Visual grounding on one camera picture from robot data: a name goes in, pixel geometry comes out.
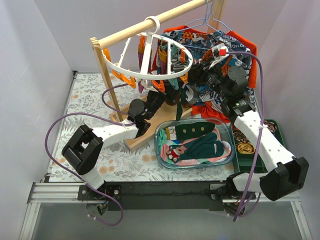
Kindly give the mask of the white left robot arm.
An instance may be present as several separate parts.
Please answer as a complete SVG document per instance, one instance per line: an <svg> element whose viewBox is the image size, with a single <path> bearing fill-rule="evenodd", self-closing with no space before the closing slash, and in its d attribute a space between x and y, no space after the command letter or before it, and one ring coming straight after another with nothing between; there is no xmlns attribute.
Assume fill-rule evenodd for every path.
<svg viewBox="0 0 320 240"><path fill-rule="evenodd" d="M180 89L167 93L150 90L145 101L140 98L131 101L125 120L104 127L90 128L83 124L77 128L61 154L81 180L90 185L89 194L95 200L103 199L107 193L105 181L96 167L102 148L141 137L151 126L148 120L164 102L180 106L183 99Z"/></svg>

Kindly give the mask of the teal clothespin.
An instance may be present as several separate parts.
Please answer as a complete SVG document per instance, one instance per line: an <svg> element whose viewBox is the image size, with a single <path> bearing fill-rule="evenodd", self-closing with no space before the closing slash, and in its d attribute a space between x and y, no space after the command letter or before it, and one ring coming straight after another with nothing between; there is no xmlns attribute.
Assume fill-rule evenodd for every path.
<svg viewBox="0 0 320 240"><path fill-rule="evenodd" d="M171 78L168 80L168 82L170 83L170 85L173 87L173 89L175 91L178 91L180 89L179 82L178 82L177 78Z"/></svg>

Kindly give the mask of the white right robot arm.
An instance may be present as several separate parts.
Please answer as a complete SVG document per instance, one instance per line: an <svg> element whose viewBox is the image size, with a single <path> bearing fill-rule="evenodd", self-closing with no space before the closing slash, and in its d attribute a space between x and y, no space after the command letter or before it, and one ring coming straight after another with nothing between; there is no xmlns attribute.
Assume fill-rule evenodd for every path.
<svg viewBox="0 0 320 240"><path fill-rule="evenodd" d="M226 180L225 193L237 199L245 191L263 193L276 201L303 188L309 169L304 157L295 157L263 125L262 115L245 95L248 86L247 73L242 66L232 66L226 74L219 63L193 64L188 81L198 86L208 85L222 99L222 113L239 129L251 144L259 144L255 151L263 160L266 174L236 173Z"/></svg>

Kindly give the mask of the green sock yellow dots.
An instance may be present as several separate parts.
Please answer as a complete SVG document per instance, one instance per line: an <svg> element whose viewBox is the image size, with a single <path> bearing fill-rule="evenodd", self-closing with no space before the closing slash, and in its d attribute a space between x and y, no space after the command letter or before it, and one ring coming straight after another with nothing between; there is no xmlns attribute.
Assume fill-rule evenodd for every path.
<svg viewBox="0 0 320 240"><path fill-rule="evenodd" d="M183 103L186 100L186 92L183 88L180 89L179 92L179 98L177 101L177 109L176 109L176 121L179 121L181 119L181 116L183 114Z"/></svg>

